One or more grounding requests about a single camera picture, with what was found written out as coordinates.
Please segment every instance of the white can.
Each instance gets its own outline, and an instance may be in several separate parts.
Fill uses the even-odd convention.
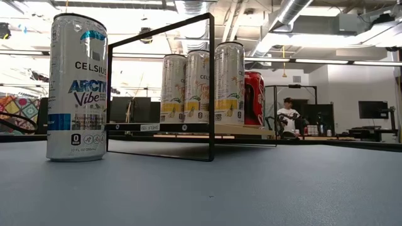
[[[186,57],[178,54],[163,59],[161,123],[183,123],[186,62]]]
[[[225,42],[215,51],[215,123],[244,125],[244,47]]]
[[[73,13],[54,17],[46,157],[90,161],[106,153],[107,34]]]
[[[186,66],[185,123],[209,121],[209,51],[188,52]]]

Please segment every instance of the fluorescent light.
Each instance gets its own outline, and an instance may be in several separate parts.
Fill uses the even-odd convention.
[[[66,2],[66,0],[56,0],[58,2]],[[70,2],[82,2],[82,3],[125,3],[125,4],[152,4],[162,5],[161,1],[133,1],[133,0],[69,0]],[[167,6],[174,6],[173,2],[166,3]]]
[[[43,56],[41,51],[21,51],[21,50],[0,50],[0,54],[8,55],[39,55]]]
[[[113,57],[127,57],[127,58],[160,58],[165,57],[165,54],[136,54],[136,53],[113,53]]]
[[[49,85],[33,85],[33,84],[0,84],[0,86],[4,87],[48,87]]]
[[[328,64],[347,64],[347,60],[313,60],[313,59],[296,59],[297,63],[328,63]]]
[[[289,62],[290,59],[285,58],[268,58],[268,57],[245,57],[247,62]]]
[[[354,65],[402,67],[402,62],[354,62]]]

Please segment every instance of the colorful artwork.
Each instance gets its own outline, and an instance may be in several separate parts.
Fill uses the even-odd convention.
[[[19,98],[14,96],[0,97],[0,112],[7,112],[19,116],[27,117],[36,122],[38,119],[40,99]],[[34,129],[33,126],[25,120],[15,117],[0,115],[0,119],[12,122],[24,129]],[[14,134],[21,134],[7,126],[0,124],[0,133],[10,132]]]

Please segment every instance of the table surface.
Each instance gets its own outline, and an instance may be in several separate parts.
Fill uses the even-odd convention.
[[[402,225],[400,153],[219,146],[211,163],[54,163],[45,149],[0,143],[0,225]]]

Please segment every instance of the black cap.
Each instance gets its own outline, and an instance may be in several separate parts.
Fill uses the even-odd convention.
[[[287,98],[283,99],[283,102],[284,103],[293,103],[293,99],[290,97],[287,97]]]

